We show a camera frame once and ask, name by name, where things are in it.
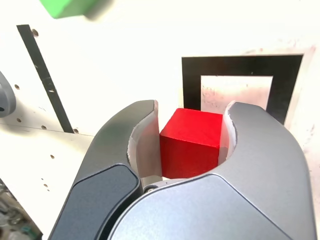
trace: wooden block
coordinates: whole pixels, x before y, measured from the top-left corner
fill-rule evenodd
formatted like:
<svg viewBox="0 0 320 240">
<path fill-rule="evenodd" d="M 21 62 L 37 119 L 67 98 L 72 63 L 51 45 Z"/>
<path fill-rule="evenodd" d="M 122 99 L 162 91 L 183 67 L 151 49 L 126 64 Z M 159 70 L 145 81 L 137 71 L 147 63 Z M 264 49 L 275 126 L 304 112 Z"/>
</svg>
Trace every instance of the wooden block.
<svg viewBox="0 0 320 240">
<path fill-rule="evenodd" d="M 178 108 L 160 133 L 162 175 L 190 178 L 218 166 L 222 118 Z"/>
</svg>

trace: white surface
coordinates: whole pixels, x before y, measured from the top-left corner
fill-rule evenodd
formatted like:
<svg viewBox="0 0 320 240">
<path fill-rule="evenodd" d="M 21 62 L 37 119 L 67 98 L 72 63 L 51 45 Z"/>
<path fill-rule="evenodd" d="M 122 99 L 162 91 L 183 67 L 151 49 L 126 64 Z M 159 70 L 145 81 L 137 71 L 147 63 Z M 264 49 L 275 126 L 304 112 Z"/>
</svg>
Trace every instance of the white surface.
<svg viewBox="0 0 320 240">
<path fill-rule="evenodd" d="M 232 101 L 267 108 L 272 76 L 201 76 L 201 111 L 224 114 Z"/>
<path fill-rule="evenodd" d="M 14 25 L 0 25 L 0 71 L 16 96 L 16 110 L 0 124 L 62 131 L 34 64 Z"/>
<path fill-rule="evenodd" d="M 46 239 L 93 137 L 0 124 L 0 139 L 0 177 Z"/>
<path fill-rule="evenodd" d="M 285 126 L 305 151 L 315 209 L 320 214 L 320 116 L 315 110 L 320 87 L 316 51 L 320 21 L 316 3 L 113 0 L 101 8 L 101 14 L 90 18 L 56 20 L 39 0 L 1 1 L 0 71 L 11 84 L 20 86 L 20 92 L 15 93 L 28 116 L 22 124 L 35 135 L 26 135 L 18 127 L 1 128 L 0 136 L 6 140 L 1 146 L 0 177 L 48 236 L 88 147 L 83 139 L 92 138 L 32 129 L 45 125 L 61 131 L 16 24 L 30 24 L 39 32 L 36 41 L 71 125 L 86 135 L 95 135 L 111 116 L 140 99 L 158 100 L 162 129 L 174 110 L 183 105 L 182 56 L 305 53 Z M 17 125 L 17 116 L 12 118 L 2 123 Z M 65 144 L 70 137 L 74 143 Z M 74 162 L 44 161 L 52 150 Z M 8 169 L 19 164 L 23 177 L 14 177 Z M 54 168 L 61 173 L 56 175 L 57 171 L 51 171 Z M 52 191 L 38 182 L 41 176 L 48 179 L 46 184 Z M 32 194 L 26 194 L 24 183 L 32 186 Z M 49 198 L 52 192 L 57 201 Z"/>
</svg>

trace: green block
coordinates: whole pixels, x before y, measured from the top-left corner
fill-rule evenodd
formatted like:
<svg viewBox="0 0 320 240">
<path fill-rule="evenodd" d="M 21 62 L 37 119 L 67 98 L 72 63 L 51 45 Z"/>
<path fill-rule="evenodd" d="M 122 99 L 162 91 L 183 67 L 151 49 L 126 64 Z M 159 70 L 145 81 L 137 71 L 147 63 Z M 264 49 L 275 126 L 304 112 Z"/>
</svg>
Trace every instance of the green block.
<svg viewBox="0 0 320 240">
<path fill-rule="evenodd" d="M 44 8 L 55 19 L 84 15 L 99 0 L 40 0 Z"/>
</svg>

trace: black square frame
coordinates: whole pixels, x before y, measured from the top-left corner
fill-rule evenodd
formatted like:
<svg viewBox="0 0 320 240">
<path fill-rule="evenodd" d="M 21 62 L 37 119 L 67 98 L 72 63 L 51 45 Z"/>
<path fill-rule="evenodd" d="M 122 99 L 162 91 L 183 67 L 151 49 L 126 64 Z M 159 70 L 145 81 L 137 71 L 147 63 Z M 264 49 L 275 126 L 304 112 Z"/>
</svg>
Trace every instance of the black square frame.
<svg viewBox="0 0 320 240">
<path fill-rule="evenodd" d="M 285 123 L 303 54 L 182 57 L 183 105 L 201 110 L 201 76 L 273 76 L 266 111 Z"/>
</svg>

